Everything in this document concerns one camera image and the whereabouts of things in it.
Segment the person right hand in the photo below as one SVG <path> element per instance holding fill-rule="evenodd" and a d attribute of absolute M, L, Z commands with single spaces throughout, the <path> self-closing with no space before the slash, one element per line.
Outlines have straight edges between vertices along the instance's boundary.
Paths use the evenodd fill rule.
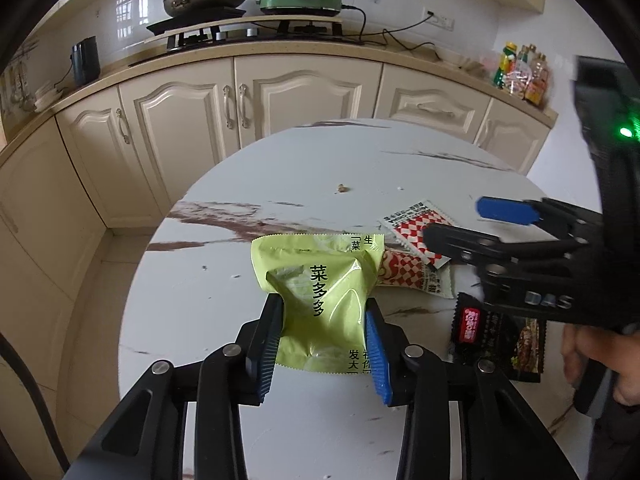
<path fill-rule="evenodd" d="M 639 333 L 620 335 L 589 326 L 565 324 L 561 353 L 564 376 L 572 386 L 578 385 L 585 362 L 597 361 L 618 374 L 613 398 L 619 404 L 639 404 L 640 340 Z"/>

